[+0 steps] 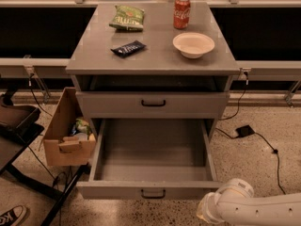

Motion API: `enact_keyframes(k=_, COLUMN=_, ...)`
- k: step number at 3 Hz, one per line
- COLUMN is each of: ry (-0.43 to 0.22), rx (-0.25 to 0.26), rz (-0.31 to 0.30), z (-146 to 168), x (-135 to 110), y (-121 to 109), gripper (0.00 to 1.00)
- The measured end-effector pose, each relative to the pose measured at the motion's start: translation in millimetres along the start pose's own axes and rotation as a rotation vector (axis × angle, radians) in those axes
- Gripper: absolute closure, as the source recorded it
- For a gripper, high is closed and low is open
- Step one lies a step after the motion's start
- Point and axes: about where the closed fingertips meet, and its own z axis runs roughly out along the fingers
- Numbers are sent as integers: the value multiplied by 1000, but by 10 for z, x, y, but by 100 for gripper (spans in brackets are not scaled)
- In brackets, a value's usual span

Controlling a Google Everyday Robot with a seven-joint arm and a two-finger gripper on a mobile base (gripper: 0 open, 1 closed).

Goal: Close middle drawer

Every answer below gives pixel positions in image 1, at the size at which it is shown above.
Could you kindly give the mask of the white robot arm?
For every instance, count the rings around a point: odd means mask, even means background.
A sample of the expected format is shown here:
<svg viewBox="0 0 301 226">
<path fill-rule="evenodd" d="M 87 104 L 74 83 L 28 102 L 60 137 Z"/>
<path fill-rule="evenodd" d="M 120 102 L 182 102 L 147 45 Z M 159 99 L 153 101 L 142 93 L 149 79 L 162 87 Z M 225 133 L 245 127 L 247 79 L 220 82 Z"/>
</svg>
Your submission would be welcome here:
<svg viewBox="0 0 301 226">
<path fill-rule="evenodd" d="M 197 217 L 234 226 L 301 226 L 301 194 L 255 198 L 253 187 L 235 178 L 203 197 Z"/>
</svg>

